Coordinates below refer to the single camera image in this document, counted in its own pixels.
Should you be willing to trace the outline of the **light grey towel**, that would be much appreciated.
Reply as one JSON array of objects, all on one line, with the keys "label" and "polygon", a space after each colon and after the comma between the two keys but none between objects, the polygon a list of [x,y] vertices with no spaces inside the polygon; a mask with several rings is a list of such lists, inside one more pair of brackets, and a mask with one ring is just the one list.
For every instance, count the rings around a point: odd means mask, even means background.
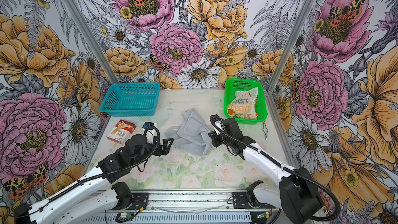
[{"label": "light grey towel", "polygon": [[206,155],[212,142],[205,121],[194,109],[185,111],[182,116],[182,124],[170,127],[165,132],[165,137],[174,139],[173,145],[180,150],[197,156]]}]

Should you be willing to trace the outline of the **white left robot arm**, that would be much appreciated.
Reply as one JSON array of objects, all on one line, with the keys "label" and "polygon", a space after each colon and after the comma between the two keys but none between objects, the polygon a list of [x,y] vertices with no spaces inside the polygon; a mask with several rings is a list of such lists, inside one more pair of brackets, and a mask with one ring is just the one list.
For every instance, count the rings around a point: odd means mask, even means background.
[{"label": "white left robot arm", "polygon": [[158,135],[148,143],[145,135],[136,134],[125,145],[101,160],[76,182],[50,198],[33,205],[23,203],[13,212],[17,224],[55,224],[78,222],[95,211],[126,209],[134,205],[131,190],[118,179],[151,156],[165,156],[174,140]]}]

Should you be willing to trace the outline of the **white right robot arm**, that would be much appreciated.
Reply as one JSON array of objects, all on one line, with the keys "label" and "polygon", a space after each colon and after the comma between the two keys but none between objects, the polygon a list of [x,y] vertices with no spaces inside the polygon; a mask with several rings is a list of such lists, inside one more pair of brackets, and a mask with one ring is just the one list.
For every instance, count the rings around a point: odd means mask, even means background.
[{"label": "white right robot arm", "polygon": [[275,207],[282,209],[294,224],[315,220],[323,201],[308,171],[296,169],[270,155],[254,139],[242,134],[234,118],[211,115],[210,123],[215,129],[209,134],[215,147],[225,145],[233,155],[256,166],[278,186]]}]

